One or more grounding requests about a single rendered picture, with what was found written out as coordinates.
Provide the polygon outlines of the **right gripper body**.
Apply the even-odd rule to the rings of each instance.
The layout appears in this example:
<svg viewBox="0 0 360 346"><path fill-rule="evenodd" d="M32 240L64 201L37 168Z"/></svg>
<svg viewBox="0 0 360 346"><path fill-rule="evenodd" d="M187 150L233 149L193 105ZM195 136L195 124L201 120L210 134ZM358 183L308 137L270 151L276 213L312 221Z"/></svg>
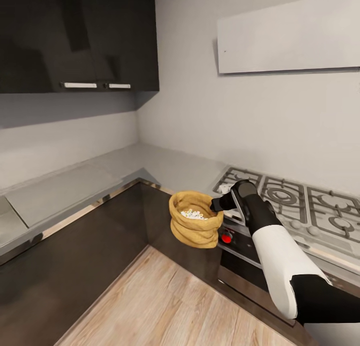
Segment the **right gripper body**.
<svg viewBox="0 0 360 346"><path fill-rule="evenodd" d="M227 194L222 196L221 198L214 198L211 200L212 209L217 211L223 211L223 210L231 210L231 209L237 209L237 207L230 206L227 202Z"/></svg>

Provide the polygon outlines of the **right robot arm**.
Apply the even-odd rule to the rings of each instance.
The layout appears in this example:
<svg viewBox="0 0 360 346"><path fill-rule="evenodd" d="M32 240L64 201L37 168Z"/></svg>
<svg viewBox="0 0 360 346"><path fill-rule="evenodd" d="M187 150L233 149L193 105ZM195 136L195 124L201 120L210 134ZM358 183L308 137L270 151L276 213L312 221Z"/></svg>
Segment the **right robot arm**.
<svg viewBox="0 0 360 346"><path fill-rule="evenodd" d="M238 209L249 228L278 311L298 321L320 346L360 346L360 296L331 285L276 218L272 204L248 179L221 185L217 211Z"/></svg>

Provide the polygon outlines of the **popcorn bag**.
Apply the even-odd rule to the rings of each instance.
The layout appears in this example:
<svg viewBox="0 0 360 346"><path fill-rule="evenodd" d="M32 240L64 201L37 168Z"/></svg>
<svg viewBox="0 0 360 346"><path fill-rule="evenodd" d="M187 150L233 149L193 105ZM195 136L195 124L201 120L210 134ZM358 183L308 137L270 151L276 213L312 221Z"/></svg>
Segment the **popcorn bag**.
<svg viewBox="0 0 360 346"><path fill-rule="evenodd" d="M213 197L195 190L174 193L169 200L172 216L170 227L182 243L196 248L214 248L218 244L218 228L224 220L224 211L212 209ZM183 213L199 213L202 218Z"/></svg>

